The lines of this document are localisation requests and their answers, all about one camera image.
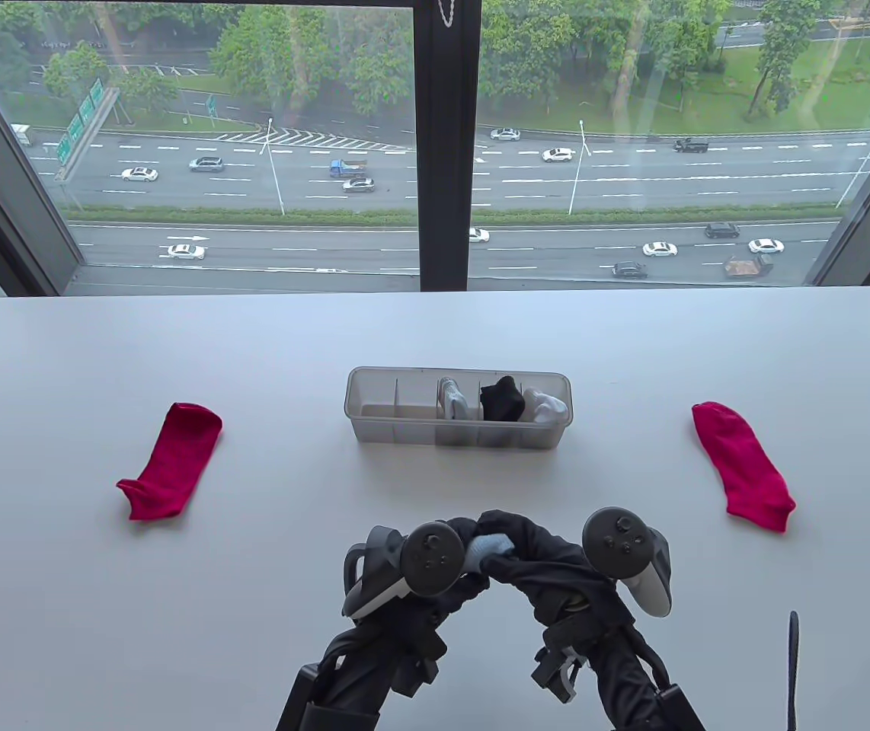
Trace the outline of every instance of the clear plastic storage box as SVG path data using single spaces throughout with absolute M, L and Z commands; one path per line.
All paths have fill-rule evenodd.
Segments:
M 535 387 L 567 404 L 567 416 L 556 424 L 483 421 L 479 394 L 483 386 L 513 376 L 523 393 Z M 439 418 L 439 379 L 455 379 L 476 420 Z M 484 446 L 484 448 L 553 449 L 574 420 L 571 383 L 560 373 L 516 370 L 358 368 L 347 379 L 344 413 L 360 442 L 386 445 Z

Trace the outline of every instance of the green road sign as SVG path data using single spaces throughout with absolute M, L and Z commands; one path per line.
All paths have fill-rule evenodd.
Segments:
M 93 101 L 90 101 L 90 97 L 86 97 L 83 100 L 83 104 L 79 105 L 79 118 L 83 120 L 84 125 L 90 124 L 90 119 L 93 119 L 93 112 L 95 111 Z
M 72 122 L 69 123 L 69 138 L 72 140 L 73 144 L 76 144 L 76 140 L 79 140 L 81 136 L 83 136 L 83 122 L 80 120 L 79 115 L 77 114 L 72 118 Z
M 100 106 L 100 102 L 104 100 L 104 83 L 100 79 L 93 84 L 90 90 L 90 98 L 93 100 L 95 107 Z
M 59 145 L 56 146 L 56 155 L 59 156 L 59 164 L 66 164 L 66 160 L 69 160 L 70 152 L 72 152 L 72 142 L 69 141 L 69 137 L 63 135 L 62 139 L 59 140 Z

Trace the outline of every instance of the red sock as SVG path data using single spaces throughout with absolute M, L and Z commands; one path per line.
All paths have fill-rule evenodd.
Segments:
M 136 480 L 117 483 L 131 503 L 132 521 L 160 521 L 181 514 L 208 466 L 222 419 L 196 404 L 172 404 L 150 461 Z
M 692 407 L 692 421 L 706 454 L 727 492 L 727 512 L 778 533 L 787 532 L 787 516 L 797 503 L 787 483 L 763 452 L 750 425 L 716 401 Z

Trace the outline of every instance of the black cable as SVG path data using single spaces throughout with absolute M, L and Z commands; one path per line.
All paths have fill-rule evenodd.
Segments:
M 787 731 L 797 731 L 797 710 L 794 707 L 794 692 L 798 684 L 798 651 L 801 645 L 801 621 L 797 612 L 791 612 L 787 630 Z

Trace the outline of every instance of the white table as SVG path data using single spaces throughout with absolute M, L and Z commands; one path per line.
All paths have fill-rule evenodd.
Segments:
M 359 445 L 364 365 L 558 370 L 574 424 L 547 453 Z M 787 477 L 785 537 L 725 515 L 706 400 Z M 131 525 L 114 484 L 172 401 L 225 434 L 182 519 Z M 675 610 L 636 616 L 709 731 L 784 727 L 791 609 L 800 728 L 870 728 L 870 289 L 1 299 L 0 731 L 274 728 L 376 523 L 502 508 L 579 540 L 613 504 L 670 539 Z M 380 728 L 609 728 L 589 671 L 567 707 L 530 680 L 540 631 L 494 587 Z

